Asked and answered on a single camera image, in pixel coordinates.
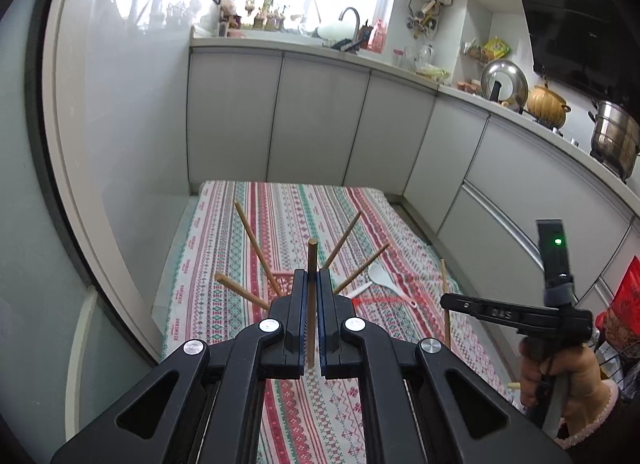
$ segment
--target hand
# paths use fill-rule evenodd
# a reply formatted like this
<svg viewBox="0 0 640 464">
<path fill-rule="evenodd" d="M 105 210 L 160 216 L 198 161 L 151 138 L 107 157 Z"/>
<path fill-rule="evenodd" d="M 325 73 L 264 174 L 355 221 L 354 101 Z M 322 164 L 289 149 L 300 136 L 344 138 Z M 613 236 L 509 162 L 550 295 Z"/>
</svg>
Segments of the hand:
<svg viewBox="0 0 640 464">
<path fill-rule="evenodd" d="M 571 374 L 569 397 L 562 416 L 569 435 L 578 433 L 592 423 L 609 402 L 609 389 L 600 379 L 600 366 L 595 354 L 584 345 L 571 347 L 558 352 L 553 357 L 551 369 L 549 360 L 541 364 L 529 358 L 527 344 L 520 342 L 522 363 L 520 367 L 520 402 L 524 406 L 534 406 L 536 387 L 542 380 L 542 374 L 557 376 L 564 372 Z"/>
</svg>

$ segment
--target metal rivet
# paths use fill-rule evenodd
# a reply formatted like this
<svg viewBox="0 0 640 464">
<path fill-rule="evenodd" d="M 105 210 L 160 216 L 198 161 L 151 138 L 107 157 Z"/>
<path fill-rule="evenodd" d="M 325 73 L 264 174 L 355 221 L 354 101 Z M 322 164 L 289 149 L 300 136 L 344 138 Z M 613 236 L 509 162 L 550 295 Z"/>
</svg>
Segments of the metal rivet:
<svg viewBox="0 0 640 464">
<path fill-rule="evenodd" d="M 358 332 L 364 329 L 365 325 L 366 323 L 364 323 L 364 320 L 361 318 L 349 318 L 344 322 L 344 326 L 352 332 Z"/>
<path fill-rule="evenodd" d="M 435 354 L 440 352 L 442 344 L 436 338 L 427 338 L 420 342 L 420 348 L 429 354 Z"/>
<path fill-rule="evenodd" d="M 204 348 L 204 343 L 202 341 L 198 341 L 197 339 L 192 339 L 187 341 L 182 350 L 184 350 L 188 355 L 194 356 L 196 354 L 200 354 L 202 349 Z"/>
<path fill-rule="evenodd" d="M 276 332 L 280 328 L 280 322 L 276 319 L 263 319 L 260 322 L 260 330 L 262 332 Z"/>
</svg>

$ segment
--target striped tablecloth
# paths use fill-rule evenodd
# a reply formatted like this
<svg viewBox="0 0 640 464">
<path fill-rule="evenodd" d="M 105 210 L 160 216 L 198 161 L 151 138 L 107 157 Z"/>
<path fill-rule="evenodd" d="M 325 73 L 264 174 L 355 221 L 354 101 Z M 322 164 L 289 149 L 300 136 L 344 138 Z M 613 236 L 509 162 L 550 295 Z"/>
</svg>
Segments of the striped tablecloth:
<svg viewBox="0 0 640 464">
<path fill-rule="evenodd" d="M 358 210 L 362 217 L 331 266 L 340 282 L 385 242 L 380 262 L 418 309 L 373 285 L 356 306 L 359 316 L 383 326 L 391 336 L 416 342 L 444 338 L 439 306 L 439 259 L 407 227 L 382 192 L 366 188 L 207 182 L 178 264 L 164 337 L 164 355 L 185 340 L 209 343 L 233 338 L 266 313 L 215 282 L 221 271 L 266 298 L 266 279 L 234 208 L 238 200 L 271 269 L 306 266 L 306 242 L 318 239 L 321 265 Z M 344 292 L 367 281 L 366 272 Z M 453 280 L 449 288 L 457 292 Z M 452 349 L 503 395 L 493 363 L 460 314 L 451 315 Z M 316 368 L 298 381 L 269 381 L 266 387 L 259 463 L 365 463 L 360 397 L 356 380 L 327 381 Z"/>
</svg>

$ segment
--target snack bag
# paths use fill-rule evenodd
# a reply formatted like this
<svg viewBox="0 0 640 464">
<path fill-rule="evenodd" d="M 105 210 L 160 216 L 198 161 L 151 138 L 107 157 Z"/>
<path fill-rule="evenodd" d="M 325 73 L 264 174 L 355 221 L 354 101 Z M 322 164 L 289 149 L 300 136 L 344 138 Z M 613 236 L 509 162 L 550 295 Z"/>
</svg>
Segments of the snack bag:
<svg viewBox="0 0 640 464">
<path fill-rule="evenodd" d="M 636 256 L 609 305 L 596 318 L 607 342 L 626 358 L 640 358 L 640 260 Z"/>
<path fill-rule="evenodd" d="M 486 56 L 487 61 L 507 56 L 510 51 L 509 45 L 498 37 L 491 38 L 482 46 L 482 55 Z"/>
</svg>

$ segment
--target floor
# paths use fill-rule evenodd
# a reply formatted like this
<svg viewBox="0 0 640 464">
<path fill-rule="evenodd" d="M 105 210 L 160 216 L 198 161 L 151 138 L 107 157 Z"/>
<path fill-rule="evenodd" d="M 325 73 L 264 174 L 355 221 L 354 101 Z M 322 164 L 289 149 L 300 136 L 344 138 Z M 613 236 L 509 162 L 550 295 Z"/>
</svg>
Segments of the floor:
<svg viewBox="0 0 640 464">
<path fill-rule="evenodd" d="M 180 254 L 182 253 L 182 248 L 187 241 L 189 226 L 191 225 L 191 219 L 193 218 L 193 213 L 196 211 L 197 205 L 198 196 L 190 196 L 184 212 L 182 213 L 182 217 L 180 218 L 178 228 L 175 231 L 174 240 L 169 248 L 169 254 L 167 255 L 164 263 L 164 269 L 160 276 L 160 284 L 158 285 L 156 301 L 151 309 L 151 317 L 162 334 L 164 334 L 166 319 L 169 316 L 169 302 L 171 300 L 171 292 L 174 288 L 174 274 L 178 264 L 180 263 Z"/>
</svg>

